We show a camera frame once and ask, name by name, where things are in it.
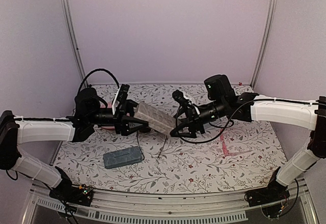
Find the grey glasses case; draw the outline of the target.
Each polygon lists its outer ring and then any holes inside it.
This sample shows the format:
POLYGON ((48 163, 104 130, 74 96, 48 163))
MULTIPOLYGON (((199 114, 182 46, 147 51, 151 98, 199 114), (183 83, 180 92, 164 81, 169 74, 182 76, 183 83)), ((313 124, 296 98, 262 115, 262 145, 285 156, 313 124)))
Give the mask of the grey glasses case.
POLYGON ((134 117, 148 122, 148 127, 166 136, 175 128, 175 119, 167 113, 140 102, 136 107, 134 117))

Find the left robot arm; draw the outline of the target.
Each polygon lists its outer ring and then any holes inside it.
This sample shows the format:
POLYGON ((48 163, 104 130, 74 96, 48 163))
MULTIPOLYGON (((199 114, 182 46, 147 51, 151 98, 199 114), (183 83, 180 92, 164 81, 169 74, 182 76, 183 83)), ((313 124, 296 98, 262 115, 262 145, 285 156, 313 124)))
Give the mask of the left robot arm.
POLYGON ((134 117, 138 103, 127 98, 128 90, 128 85, 121 85, 114 97, 118 105, 109 107, 94 88, 82 89, 74 98, 75 114, 65 118, 27 118, 4 111, 1 115, 1 170, 13 170, 46 184, 52 196, 59 200, 90 199, 91 186, 74 187, 62 169, 19 150, 18 146, 29 142, 83 142, 94 133, 95 126, 113 126, 122 136, 148 127, 147 121, 134 117))

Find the pink sunglasses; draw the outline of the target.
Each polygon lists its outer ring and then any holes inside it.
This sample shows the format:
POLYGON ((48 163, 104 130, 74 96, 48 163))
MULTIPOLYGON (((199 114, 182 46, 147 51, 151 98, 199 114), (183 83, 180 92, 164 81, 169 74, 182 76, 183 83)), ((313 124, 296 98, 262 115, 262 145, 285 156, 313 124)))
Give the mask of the pink sunglasses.
POLYGON ((249 151, 239 151, 239 152, 230 152, 226 146, 226 143, 225 143, 225 138, 223 136, 223 134, 220 135, 220 140, 222 142, 222 152, 223 152, 223 158, 226 158, 226 157, 231 157, 231 156, 240 156, 240 155, 243 155, 243 154, 246 154, 246 153, 251 153, 252 151, 249 150, 249 151))

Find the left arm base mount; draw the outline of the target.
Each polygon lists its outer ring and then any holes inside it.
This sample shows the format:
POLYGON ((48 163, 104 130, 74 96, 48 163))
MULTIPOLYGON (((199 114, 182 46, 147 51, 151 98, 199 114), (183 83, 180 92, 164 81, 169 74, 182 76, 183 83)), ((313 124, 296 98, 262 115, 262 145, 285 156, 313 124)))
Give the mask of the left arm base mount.
POLYGON ((56 188, 50 190, 49 196, 65 203, 90 207, 94 194, 93 186, 85 184, 73 186, 68 175, 59 167, 55 168, 60 173, 61 182, 56 188))

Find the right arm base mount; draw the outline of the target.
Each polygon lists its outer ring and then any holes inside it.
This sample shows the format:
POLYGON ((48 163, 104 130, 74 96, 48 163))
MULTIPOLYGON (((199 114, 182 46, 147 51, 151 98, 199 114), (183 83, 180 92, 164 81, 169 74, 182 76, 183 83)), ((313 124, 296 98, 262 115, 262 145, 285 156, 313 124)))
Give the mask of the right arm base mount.
POLYGON ((276 181, 279 169, 280 167, 273 172, 266 187, 249 190, 244 195, 244 200, 248 202, 250 207, 279 201, 276 205, 262 208, 263 215, 270 219, 279 218, 283 214, 290 197, 287 187, 276 181))

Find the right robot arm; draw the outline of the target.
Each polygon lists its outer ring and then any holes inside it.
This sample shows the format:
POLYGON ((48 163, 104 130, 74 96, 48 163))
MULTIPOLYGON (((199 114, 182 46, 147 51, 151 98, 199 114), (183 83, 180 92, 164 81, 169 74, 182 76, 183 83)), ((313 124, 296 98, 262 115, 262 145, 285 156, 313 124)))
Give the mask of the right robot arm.
POLYGON ((209 104, 195 105, 184 94, 176 90, 173 99, 179 104, 175 115, 185 118, 175 123, 172 137, 187 142, 196 138, 197 132, 204 134, 204 125, 227 117, 229 121, 269 121, 306 128, 311 131, 310 140, 297 151, 289 162, 274 171, 263 197, 275 201, 287 186, 300 174, 307 171, 320 159, 325 158, 325 97, 317 100, 288 100, 267 97, 257 93, 242 93, 237 96, 226 75, 214 75, 205 79, 209 104))

